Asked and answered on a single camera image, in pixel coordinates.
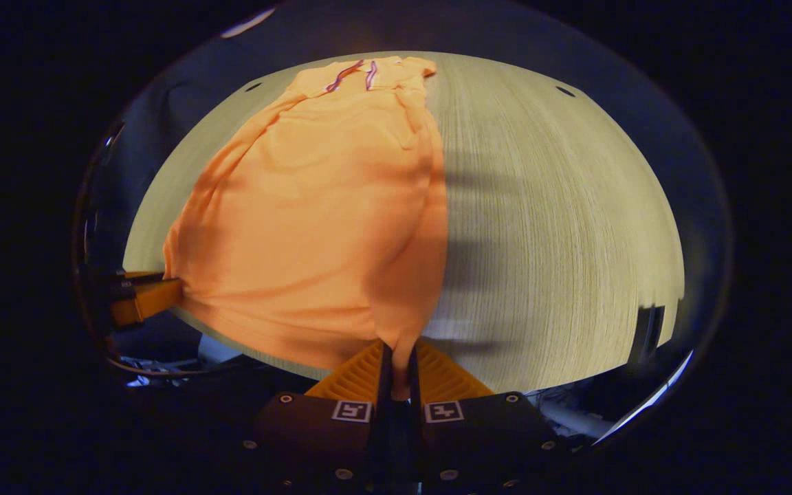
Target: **wooden table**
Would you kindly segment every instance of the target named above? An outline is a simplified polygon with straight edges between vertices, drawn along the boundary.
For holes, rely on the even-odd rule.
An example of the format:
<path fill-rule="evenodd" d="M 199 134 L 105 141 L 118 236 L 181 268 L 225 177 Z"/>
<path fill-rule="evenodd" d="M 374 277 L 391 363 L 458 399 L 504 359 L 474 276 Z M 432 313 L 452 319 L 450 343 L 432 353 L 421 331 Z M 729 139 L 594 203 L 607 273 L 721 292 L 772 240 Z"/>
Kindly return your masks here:
<path fill-rule="evenodd" d="M 667 342 L 684 294 L 683 257 L 668 201 L 640 151 L 575 87 L 458 54 L 352 54 L 247 82 L 164 162 L 136 214 L 125 269 L 164 269 L 164 238 L 208 160 L 296 72 L 393 54 L 438 66 L 427 78 L 427 106 L 444 144 L 448 258 L 424 335 L 494 392 L 534 391 L 625 364 L 639 307 L 665 307 L 659 344 Z M 327 374 L 173 312 L 253 358 L 315 379 Z"/>

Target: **wood grain surface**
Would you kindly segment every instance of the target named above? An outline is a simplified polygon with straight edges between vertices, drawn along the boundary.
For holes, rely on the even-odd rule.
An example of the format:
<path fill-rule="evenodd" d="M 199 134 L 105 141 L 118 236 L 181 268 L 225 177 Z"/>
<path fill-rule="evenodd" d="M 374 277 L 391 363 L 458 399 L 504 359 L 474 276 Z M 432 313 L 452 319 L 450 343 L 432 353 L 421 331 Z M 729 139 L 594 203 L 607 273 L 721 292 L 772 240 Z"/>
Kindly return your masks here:
<path fill-rule="evenodd" d="M 350 54 L 248 81 L 164 162 L 134 219 L 124 269 L 164 269 L 164 238 L 208 160 L 299 70 L 393 54 L 437 63 L 427 106 L 444 144 L 449 239 L 442 295 L 424 335 L 497 393 L 625 364 L 639 307 L 665 307 L 659 344 L 667 342 L 684 294 L 683 257 L 641 151 L 579 89 L 459 54 Z M 173 312 L 273 366 L 316 379 L 328 373 L 262 355 Z"/>

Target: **orange t-shirt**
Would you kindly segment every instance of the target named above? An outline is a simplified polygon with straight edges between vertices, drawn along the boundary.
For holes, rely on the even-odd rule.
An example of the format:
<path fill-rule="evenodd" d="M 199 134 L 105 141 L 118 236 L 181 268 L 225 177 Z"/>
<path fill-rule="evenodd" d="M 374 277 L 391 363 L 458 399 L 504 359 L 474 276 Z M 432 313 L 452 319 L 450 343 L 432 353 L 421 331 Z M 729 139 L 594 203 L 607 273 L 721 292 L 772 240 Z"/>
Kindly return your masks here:
<path fill-rule="evenodd" d="M 382 339 L 396 382 L 441 291 L 442 137 L 429 60 L 298 73 L 210 160 L 164 242 L 182 307 L 258 351 L 333 369 Z"/>

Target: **black background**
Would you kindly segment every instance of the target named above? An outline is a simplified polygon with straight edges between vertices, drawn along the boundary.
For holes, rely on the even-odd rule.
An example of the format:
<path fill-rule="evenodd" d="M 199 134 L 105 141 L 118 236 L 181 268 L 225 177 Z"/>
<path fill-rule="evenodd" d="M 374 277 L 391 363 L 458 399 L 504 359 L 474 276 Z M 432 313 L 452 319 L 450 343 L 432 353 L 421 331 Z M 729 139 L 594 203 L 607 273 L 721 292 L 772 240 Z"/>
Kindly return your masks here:
<path fill-rule="evenodd" d="M 729 310 L 657 414 L 550 492 L 792 493 L 792 6 L 534 4 L 632 61 L 722 167 Z M 79 179 L 107 123 L 247 3 L 0 3 L 0 492 L 223 492 L 107 385 L 69 285 Z"/>

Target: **bolt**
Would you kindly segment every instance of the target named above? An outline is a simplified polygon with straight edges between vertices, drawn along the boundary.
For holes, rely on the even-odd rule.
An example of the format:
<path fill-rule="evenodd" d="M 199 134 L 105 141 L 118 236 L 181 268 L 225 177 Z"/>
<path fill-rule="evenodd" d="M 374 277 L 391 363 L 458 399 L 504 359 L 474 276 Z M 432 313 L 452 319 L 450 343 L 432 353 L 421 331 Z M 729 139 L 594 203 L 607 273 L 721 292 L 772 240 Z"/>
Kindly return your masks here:
<path fill-rule="evenodd" d="M 457 479 L 457 476 L 459 474 L 460 473 L 458 470 L 444 470 L 441 473 L 439 473 L 439 477 L 440 479 L 442 479 L 442 481 L 452 481 L 454 479 Z"/>

